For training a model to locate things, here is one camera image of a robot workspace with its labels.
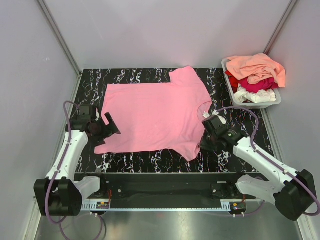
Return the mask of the pink t shirt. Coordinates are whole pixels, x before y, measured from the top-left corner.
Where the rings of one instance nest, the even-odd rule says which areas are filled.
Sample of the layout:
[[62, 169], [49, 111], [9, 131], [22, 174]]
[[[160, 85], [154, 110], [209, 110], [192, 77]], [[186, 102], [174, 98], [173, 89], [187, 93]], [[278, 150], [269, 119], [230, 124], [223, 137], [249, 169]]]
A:
[[101, 113], [110, 113], [120, 134], [106, 138], [95, 154], [170, 149], [188, 162], [197, 157], [211, 96], [190, 66], [171, 71], [169, 78], [166, 83], [107, 86]]

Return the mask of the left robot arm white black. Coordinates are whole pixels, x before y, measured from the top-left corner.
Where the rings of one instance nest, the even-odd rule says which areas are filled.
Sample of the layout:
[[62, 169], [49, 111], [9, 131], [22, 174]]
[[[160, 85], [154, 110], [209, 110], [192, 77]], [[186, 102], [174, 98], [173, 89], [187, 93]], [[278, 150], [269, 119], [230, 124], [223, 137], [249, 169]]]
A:
[[77, 216], [89, 197], [103, 198], [110, 193], [99, 175], [75, 180], [77, 165], [87, 144], [95, 147], [105, 139], [120, 134], [109, 112], [101, 113], [95, 105], [76, 105], [78, 114], [67, 118], [60, 152], [46, 177], [35, 181], [33, 190], [39, 210], [50, 221], [53, 217]]

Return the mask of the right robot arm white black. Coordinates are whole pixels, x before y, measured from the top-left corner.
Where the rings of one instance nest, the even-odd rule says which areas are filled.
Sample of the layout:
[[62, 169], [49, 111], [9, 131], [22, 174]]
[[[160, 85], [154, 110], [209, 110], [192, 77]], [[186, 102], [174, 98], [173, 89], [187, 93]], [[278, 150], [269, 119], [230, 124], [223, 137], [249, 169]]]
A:
[[273, 204], [287, 219], [296, 221], [317, 203], [313, 175], [297, 171], [261, 149], [241, 130], [229, 128], [218, 115], [204, 114], [205, 131], [200, 142], [204, 150], [228, 150], [254, 167], [266, 180], [247, 174], [227, 185], [228, 195], [239, 198], [250, 195]]

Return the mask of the white plastic laundry basket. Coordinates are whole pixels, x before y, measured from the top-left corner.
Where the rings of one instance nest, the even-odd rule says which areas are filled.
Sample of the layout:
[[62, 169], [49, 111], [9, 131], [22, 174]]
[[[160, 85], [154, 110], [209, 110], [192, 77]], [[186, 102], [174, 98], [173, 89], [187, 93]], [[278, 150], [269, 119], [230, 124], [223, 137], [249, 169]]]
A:
[[247, 109], [266, 109], [273, 105], [279, 105], [282, 98], [278, 89], [260, 90], [258, 93], [248, 92], [244, 87], [239, 85], [236, 93], [234, 93], [229, 77], [226, 74], [227, 63], [230, 60], [224, 58], [221, 61], [223, 76], [229, 91], [232, 105], [235, 107], [243, 107]]

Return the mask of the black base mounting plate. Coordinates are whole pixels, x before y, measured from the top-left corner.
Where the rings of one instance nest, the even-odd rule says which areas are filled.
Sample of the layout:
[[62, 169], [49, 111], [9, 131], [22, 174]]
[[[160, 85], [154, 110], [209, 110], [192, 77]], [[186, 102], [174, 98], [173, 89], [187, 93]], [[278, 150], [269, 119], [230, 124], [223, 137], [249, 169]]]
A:
[[239, 173], [100, 173], [111, 201], [205, 203], [243, 200], [236, 189]]

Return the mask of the white cream shirt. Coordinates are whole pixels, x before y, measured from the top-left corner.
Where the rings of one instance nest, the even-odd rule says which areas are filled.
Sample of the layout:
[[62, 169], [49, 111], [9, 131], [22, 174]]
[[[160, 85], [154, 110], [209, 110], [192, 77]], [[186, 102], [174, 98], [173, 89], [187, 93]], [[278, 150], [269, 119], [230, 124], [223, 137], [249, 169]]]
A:
[[276, 94], [273, 90], [259, 90], [257, 93], [249, 92], [240, 84], [238, 85], [237, 92], [234, 94], [235, 99], [239, 103], [244, 103], [246, 101], [252, 102], [254, 104], [275, 102]]

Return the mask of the magenta red shirt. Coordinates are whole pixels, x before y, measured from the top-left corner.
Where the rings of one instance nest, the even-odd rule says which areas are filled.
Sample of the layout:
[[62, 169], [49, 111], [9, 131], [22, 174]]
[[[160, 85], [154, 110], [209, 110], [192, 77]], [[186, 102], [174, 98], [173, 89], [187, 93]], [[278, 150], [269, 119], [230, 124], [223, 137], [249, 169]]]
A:
[[266, 90], [274, 90], [279, 88], [278, 84], [275, 82], [273, 77], [259, 81], [256, 84], [250, 84], [248, 82], [247, 77], [244, 79], [238, 80], [228, 70], [225, 71], [225, 74], [228, 76], [233, 93], [236, 93], [238, 91], [239, 85], [243, 87], [247, 92], [255, 93], [255, 94], [258, 93], [258, 91], [260, 90], [266, 91]]

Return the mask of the peach orange shirt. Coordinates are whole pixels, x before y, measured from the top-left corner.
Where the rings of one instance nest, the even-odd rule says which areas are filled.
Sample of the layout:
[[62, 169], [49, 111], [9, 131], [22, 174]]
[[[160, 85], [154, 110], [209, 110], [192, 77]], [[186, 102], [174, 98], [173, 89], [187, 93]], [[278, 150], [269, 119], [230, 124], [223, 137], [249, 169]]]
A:
[[286, 70], [264, 53], [252, 56], [231, 56], [226, 58], [226, 69], [237, 79], [247, 78], [255, 85], [262, 80], [273, 78], [280, 88], [286, 87]]

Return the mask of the left aluminium corner post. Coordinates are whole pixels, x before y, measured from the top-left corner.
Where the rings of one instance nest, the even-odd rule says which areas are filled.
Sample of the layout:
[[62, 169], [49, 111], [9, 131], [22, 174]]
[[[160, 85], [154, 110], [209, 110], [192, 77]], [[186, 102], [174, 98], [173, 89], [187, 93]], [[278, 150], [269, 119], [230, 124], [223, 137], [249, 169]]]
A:
[[79, 65], [77, 64], [73, 54], [71, 53], [70, 48], [68, 47], [68, 44], [66, 43], [58, 24], [56, 23], [53, 14], [51, 13], [47, 3], [45, 0], [36, 0], [37, 4], [40, 7], [40, 10], [44, 14], [45, 19], [48, 22], [49, 27], [52, 29], [53, 34], [55, 35], [59, 45], [61, 46], [67, 60], [71, 64], [74, 72], [79, 77], [82, 73], [82, 70], [80, 69]]

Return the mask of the aluminium corner post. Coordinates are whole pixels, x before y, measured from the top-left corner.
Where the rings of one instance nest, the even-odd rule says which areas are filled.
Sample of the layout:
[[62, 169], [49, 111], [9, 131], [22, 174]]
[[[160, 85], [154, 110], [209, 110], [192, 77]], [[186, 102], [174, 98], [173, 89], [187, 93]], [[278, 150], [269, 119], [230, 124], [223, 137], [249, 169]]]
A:
[[290, 0], [284, 13], [282, 14], [278, 24], [276, 25], [266, 47], [264, 48], [263, 53], [265, 55], [269, 55], [270, 52], [272, 51], [277, 39], [279, 38], [279, 36], [282, 33], [282, 30], [284, 29], [286, 23], [288, 22], [291, 14], [293, 13], [293, 11], [295, 10], [297, 4], [299, 3], [299, 0]]
[[55, 35], [59, 45], [61, 46], [67, 60], [71, 64], [74, 72], [79, 77], [82, 73], [82, 70], [80, 69], [79, 65], [77, 64], [73, 54], [71, 53], [70, 48], [68, 47], [68, 44], [66, 43], [58, 24], [56, 23], [53, 14], [51, 13], [47, 3], [45, 0], [36, 0], [37, 4], [40, 7], [40, 10], [44, 14], [45, 19], [48, 22], [49, 27], [52, 29], [53, 34]]

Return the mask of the right aluminium corner post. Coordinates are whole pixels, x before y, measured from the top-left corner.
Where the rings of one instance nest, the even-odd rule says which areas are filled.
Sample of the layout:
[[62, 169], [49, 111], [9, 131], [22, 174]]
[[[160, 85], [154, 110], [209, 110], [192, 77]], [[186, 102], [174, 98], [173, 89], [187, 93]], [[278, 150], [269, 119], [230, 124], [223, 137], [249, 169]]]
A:
[[282, 14], [278, 24], [276, 25], [266, 47], [264, 48], [263, 53], [265, 55], [269, 55], [270, 52], [272, 51], [277, 39], [279, 38], [279, 36], [282, 33], [282, 30], [284, 29], [286, 23], [288, 22], [291, 14], [293, 13], [293, 11], [295, 10], [297, 4], [299, 3], [299, 0], [290, 0], [284, 13]]

